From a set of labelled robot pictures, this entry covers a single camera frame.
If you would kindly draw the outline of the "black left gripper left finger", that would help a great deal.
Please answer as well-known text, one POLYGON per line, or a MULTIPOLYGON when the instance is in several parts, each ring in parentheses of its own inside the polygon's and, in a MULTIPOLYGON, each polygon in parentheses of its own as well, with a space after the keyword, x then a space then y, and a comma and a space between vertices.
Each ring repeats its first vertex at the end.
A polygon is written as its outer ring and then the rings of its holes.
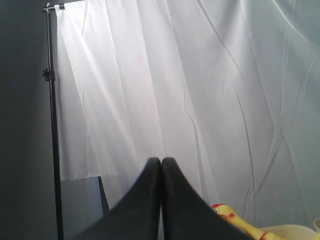
POLYGON ((74 239, 156 240, 161 200, 161 161, 157 157, 151 157, 130 190, 107 215, 74 239))

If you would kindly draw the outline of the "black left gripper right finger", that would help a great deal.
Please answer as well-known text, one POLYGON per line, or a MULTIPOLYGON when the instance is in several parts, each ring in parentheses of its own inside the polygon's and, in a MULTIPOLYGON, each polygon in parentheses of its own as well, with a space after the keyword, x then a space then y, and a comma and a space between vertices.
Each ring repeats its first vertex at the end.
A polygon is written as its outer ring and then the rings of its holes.
POLYGON ((166 240, 251 240, 193 189, 173 157, 162 160, 162 222, 166 240))

